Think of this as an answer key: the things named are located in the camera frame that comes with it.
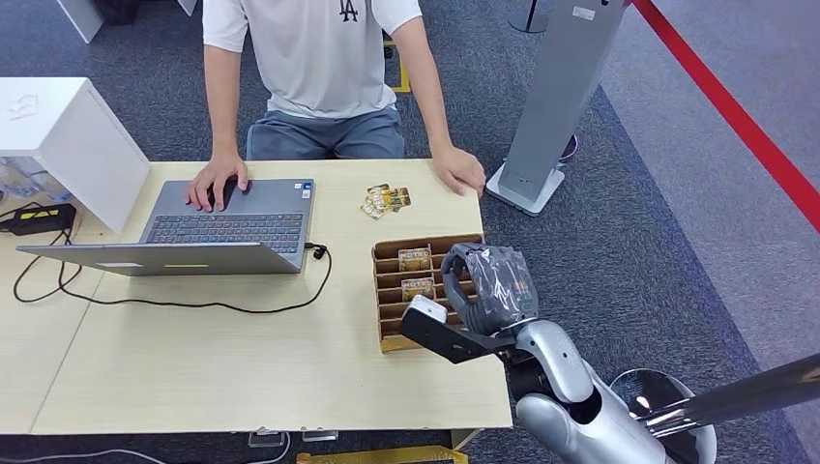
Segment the cardboard organizer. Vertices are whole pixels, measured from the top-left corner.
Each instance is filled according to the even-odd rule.
[[[395,350],[420,348],[418,344],[401,334],[401,316],[409,302],[401,300],[401,282],[407,278],[433,277],[435,280],[435,302],[447,308],[447,324],[462,325],[461,319],[447,301],[441,278],[441,262],[455,244],[483,243],[479,234],[425,239],[381,242],[373,247],[373,279],[376,284],[376,304],[378,306],[379,345],[382,353]],[[423,271],[398,271],[398,251],[400,249],[428,248],[432,267]],[[468,274],[461,276],[461,289],[467,297],[476,300],[476,289]]]

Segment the gold card pack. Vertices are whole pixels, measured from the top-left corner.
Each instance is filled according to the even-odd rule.
[[[398,271],[428,271],[431,269],[430,249],[414,248],[398,251]]]
[[[391,189],[387,184],[380,184],[367,189],[367,196],[359,209],[371,218],[380,219],[389,211],[398,213],[398,210],[410,204],[410,191],[407,188]]]
[[[401,300],[409,302],[416,295],[424,295],[431,300],[435,299],[435,280],[433,277],[407,278],[401,282]]]

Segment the laptop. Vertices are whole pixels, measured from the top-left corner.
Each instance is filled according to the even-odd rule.
[[[225,210],[212,213],[183,203],[188,183],[165,182],[138,244],[17,249],[124,276],[302,271],[315,189],[312,179],[250,181],[245,192],[229,181]]]

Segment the person's right hand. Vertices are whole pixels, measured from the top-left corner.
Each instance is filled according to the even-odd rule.
[[[241,190],[248,188],[248,168],[245,162],[234,152],[227,155],[214,153],[208,164],[199,171],[199,174],[188,184],[185,193],[185,204],[192,204],[197,210],[203,208],[211,213],[211,203],[208,201],[208,187],[214,186],[214,207],[217,211],[225,209],[225,182],[229,177],[237,177],[237,186]]]

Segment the white t-shirt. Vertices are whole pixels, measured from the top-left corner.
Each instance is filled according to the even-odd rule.
[[[421,15],[418,0],[205,0],[204,43],[241,52],[250,28],[269,110],[351,118],[395,102],[382,29]]]

